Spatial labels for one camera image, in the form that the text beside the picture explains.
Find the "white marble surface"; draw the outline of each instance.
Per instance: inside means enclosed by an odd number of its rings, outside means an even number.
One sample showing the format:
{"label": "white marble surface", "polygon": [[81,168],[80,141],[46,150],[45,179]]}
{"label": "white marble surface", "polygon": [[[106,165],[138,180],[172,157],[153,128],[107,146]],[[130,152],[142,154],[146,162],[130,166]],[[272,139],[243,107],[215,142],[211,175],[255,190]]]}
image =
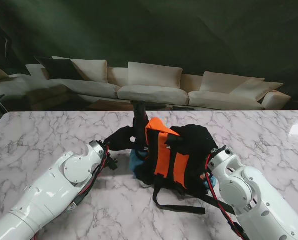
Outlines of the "white marble surface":
{"label": "white marble surface", "polygon": [[[226,144],[269,182],[298,213],[298,111],[160,111],[168,127],[207,126],[218,145]],[[131,125],[132,112],[11,112],[0,120],[0,218],[23,189],[64,152],[85,152],[85,143],[104,140]],[[238,240],[221,212],[197,199],[181,204],[206,207],[206,215],[158,209],[152,188],[128,170],[128,152],[114,153],[119,168],[106,169],[90,195],[71,214],[48,224],[39,240]],[[168,191],[162,204],[178,204]]]}

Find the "sofa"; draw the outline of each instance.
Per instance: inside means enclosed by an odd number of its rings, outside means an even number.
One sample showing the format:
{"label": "sofa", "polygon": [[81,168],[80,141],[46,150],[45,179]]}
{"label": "sofa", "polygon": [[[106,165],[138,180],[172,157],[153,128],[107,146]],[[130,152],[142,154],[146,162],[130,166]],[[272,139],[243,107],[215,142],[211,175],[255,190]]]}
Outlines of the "sofa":
{"label": "sofa", "polygon": [[[55,60],[68,60],[52,57]],[[280,110],[291,99],[276,91],[282,83],[264,78],[206,71],[182,74],[179,67],[129,62],[107,67],[105,60],[70,59],[82,80],[53,79],[42,64],[26,65],[31,76],[0,79],[1,102],[9,111],[46,111],[68,101],[92,104],[144,101],[195,110]]]}

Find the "dark green backdrop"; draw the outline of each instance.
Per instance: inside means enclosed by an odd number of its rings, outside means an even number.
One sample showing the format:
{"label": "dark green backdrop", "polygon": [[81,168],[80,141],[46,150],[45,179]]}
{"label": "dark green backdrop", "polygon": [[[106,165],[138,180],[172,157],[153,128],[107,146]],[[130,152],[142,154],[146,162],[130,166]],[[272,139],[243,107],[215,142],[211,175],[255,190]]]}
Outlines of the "dark green backdrop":
{"label": "dark green backdrop", "polygon": [[0,0],[0,26],[34,55],[263,77],[298,94],[298,0]]}

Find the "white robotic arm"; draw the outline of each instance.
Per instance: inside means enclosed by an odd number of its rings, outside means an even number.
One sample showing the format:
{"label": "white robotic arm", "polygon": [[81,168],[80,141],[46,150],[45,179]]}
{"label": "white robotic arm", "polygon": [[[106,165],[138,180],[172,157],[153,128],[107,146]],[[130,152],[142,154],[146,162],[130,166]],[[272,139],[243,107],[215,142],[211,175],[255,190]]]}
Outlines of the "white robotic arm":
{"label": "white robotic arm", "polygon": [[0,240],[30,240],[66,209],[93,178],[94,165],[103,163],[107,151],[96,141],[87,145],[88,154],[67,152],[27,186],[20,201],[0,220]]}
{"label": "white robotic arm", "polygon": [[226,147],[212,155],[208,168],[250,240],[298,240],[297,213],[259,170],[243,165]]}

